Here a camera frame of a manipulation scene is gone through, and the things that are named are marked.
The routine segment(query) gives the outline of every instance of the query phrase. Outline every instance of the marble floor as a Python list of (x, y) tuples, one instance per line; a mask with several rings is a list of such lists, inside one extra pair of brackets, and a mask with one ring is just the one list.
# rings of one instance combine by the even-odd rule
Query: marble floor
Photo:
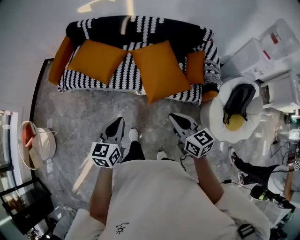
[[(55, 206), (67, 204), (75, 209), (87, 208), (99, 171), (94, 165), (89, 168), (87, 155), (101, 127), (109, 120), (118, 116), (124, 118), (125, 148), (128, 149), (130, 143), (129, 129), (135, 127), (147, 159), (156, 159), (157, 151), (164, 150), (169, 158), (175, 160), (179, 160), (182, 154), (168, 114), (187, 114), (200, 123), (199, 107), (192, 104), (161, 100), (148, 105), (146, 97), (120, 92), (83, 90), (60, 93), (56, 86), (48, 82), (50, 66), (49, 63), (46, 67), (38, 91), (34, 123), (40, 128), (49, 127), (58, 132), (55, 136), (56, 154), (36, 170), (37, 176), (52, 192)], [(263, 111), (260, 124), (251, 137), (233, 144), (238, 155), (255, 165), (281, 162), (285, 148), (270, 158), (270, 150), (273, 153), (280, 144), (270, 147), (277, 126), (289, 128), (278, 111)], [(228, 142), (216, 142), (207, 157), (220, 181), (232, 179), (236, 182), (238, 171), (230, 165), (227, 154), (229, 146)], [(196, 178), (192, 160), (186, 158), (183, 163), (187, 172)], [(249, 195), (247, 189), (240, 190)]]

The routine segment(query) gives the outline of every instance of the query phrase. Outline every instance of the black pants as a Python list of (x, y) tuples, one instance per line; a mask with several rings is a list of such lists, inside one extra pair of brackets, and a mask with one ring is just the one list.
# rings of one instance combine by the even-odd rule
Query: black pants
[(129, 153), (123, 158), (122, 162), (128, 162), (132, 160), (145, 160), (145, 156), (142, 147), (138, 141), (132, 141), (130, 144)]
[(274, 169), (279, 165), (273, 165), (270, 167), (259, 167), (253, 166), (250, 163), (245, 163), (242, 159), (236, 159), (234, 164), (238, 169), (248, 174), (247, 177), (244, 178), (244, 184), (253, 184), (259, 183), (264, 187), (268, 188), (268, 181), (270, 174), (274, 171)]

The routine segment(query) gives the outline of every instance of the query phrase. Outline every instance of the white round chair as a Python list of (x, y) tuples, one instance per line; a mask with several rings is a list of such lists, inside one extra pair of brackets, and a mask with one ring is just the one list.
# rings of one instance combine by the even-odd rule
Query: white round chair
[[(242, 83), (252, 84), (256, 92), (246, 108), (248, 121), (244, 121), (236, 131), (230, 131), (223, 123), (224, 107), (234, 87)], [(236, 143), (251, 136), (259, 124), (262, 109), (263, 100), (259, 93), (259, 86), (246, 77), (237, 77), (225, 82), (220, 88), (218, 96), (202, 105), (200, 110), (201, 124), (204, 128), (208, 128), (219, 141)]]

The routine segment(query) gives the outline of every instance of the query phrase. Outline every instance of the white t-shirt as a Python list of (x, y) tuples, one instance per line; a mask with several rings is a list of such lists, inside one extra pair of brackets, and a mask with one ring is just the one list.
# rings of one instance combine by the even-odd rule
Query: white t-shirt
[[(268, 189), (275, 193), (283, 196), (283, 191), (285, 189), (285, 181), (287, 177), (287, 172), (275, 172), (275, 171), (289, 171), (287, 166), (278, 166), (276, 167), (270, 175), (268, 181)], [(296, 171), (293, 173), (292, 180), (292, 190), (294, 191), (290, 203), (293, 204), (296, 208), (300, 208), (300, 172)]]
[(232, 240), (247, 223), (269, 239), (268, 219), (237, 188), (214, 205), (179, 163), (135, 160), (116, 169), (106, 226), (79, 210), (66, 240)]

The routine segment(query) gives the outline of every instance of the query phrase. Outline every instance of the white sneaker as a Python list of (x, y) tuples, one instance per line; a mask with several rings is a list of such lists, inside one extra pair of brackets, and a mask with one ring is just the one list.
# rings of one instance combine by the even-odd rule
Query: white sneaker
[(138, 140), (139, 133), (137, 132), (137, 130), (135, 128), (132, 128), (132, 129), (130, 129), (128, 136), (129, 136), (130, 142), (132, 143), (133, 141)]
[(243, 174), (243, 172), (242, 172), (242, 171), (239, 171), (239, 173), (238, 173), (238, 179), (239, 179), (239, 184), (240, 184), (239, 187), (245, 185), (245, 184), (244, 184), (244, 178), (245, 178), (245, 175)]
[(159, 152), (157, 152), (156, 157), (157, 157), (158, 160), (161, 160), (163, 158), (166, 158), (167, 155), (166, 155), (166, 153), (164, 151), (159, 151)]
[(236, 155), (236, 152), (235, 152), (235, 150), (234, 150), (233, 147), (229, 147), (229, 149), (228, 149), (228, 156), (229, 156), (231, 165), (234, 165), (235, 160), (239, 159), (239, 156)]

